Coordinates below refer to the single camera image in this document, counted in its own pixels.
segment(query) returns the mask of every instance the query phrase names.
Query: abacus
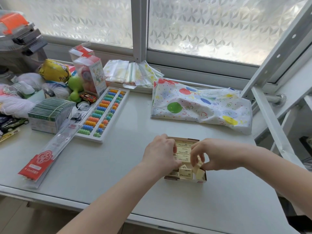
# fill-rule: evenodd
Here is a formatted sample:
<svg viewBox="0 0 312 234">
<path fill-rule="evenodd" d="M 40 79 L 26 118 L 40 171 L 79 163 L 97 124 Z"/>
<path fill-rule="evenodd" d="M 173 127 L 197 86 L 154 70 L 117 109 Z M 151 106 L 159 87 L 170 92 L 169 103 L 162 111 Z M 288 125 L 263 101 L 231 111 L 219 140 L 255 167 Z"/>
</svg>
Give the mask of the abacus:
<svg viewBox="0 0 312 234">
<path fill-rule="evenodd" d="M 75 137 L 103 143 L 129 93 L 130 90 L 108 87 L 81 122 L 83 126 Z"/>
</svg>

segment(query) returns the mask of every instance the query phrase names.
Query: floor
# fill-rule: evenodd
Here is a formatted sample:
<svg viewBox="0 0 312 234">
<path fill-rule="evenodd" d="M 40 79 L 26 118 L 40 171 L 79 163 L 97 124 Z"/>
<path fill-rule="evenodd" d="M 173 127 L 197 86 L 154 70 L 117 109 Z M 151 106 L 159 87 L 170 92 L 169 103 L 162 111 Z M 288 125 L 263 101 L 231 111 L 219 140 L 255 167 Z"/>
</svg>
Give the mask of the floor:
<svg viewBox="0 0 312 234">
<path fill-rule="evenodd" d="M 55 234 L 77 212 L 52 208 L 0 196 L 0 234 Z M 170 232 L 125 223 L 118 234 L 170 234 Z"/>
</svg>

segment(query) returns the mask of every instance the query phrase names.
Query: white table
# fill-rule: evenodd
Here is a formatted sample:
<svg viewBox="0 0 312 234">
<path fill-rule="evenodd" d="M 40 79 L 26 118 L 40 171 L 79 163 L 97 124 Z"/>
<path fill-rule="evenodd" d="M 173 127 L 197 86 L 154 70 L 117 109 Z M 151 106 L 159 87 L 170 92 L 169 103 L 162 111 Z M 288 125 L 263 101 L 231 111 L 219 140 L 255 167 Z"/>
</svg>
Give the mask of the white table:
<svg viewBox="0 0 312 234">
<path fill-rule="evenodd" d="M 255 144 L 251 135 L 224 126 L 151 119 L 150 111 L 151 95 L 131 92 L 104 144 L 74 138 L 37 190 L 24 189 L 17 173 L 52 135 L 21 127 L 0 144 L 0 193 L 83 209 L 138 164 L 158 134 Z M 128 221 L 194 233 L 293 233 L 274 189 L 248 170 L 209 171 L 207 180 L 159 180 Z"/>
</svg>

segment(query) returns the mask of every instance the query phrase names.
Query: patterned glass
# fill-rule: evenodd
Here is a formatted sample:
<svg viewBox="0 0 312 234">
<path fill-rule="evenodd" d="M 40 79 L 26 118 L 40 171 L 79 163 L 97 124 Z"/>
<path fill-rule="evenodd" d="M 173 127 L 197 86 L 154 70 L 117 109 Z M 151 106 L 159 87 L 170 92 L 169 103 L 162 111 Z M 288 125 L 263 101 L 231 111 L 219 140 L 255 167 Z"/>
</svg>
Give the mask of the patterned glass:
<svg viewBox="0 0 312 234">
<path fill-rule="evenodd" d="M 307 0 L 150 0 L 148 48 L 261 65 Z"/>
<path fill-rule="evenodd" d="M 132 48 L 131 0 L 0 0 L 43 34 Z"/>
</svg>

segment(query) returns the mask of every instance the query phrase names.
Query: forearm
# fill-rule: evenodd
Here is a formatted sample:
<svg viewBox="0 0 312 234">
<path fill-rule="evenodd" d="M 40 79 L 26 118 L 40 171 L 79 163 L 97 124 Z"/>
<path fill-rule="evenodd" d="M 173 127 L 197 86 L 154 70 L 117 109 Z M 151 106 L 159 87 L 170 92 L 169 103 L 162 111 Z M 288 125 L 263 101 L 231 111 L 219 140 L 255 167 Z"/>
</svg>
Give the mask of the forearm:
<svg viewBox="0 0 312 234">
<path fill-rule="evenodd" d="M 116 234 L 144 194 L 158 181 L 142 164 L 90 204 L 58 234 Z"/>
<path fill-rule="evenodd" d="M 246 169 L 312 218 L 312 173 L 261 147 L 245 153 Z"/>
</svg>

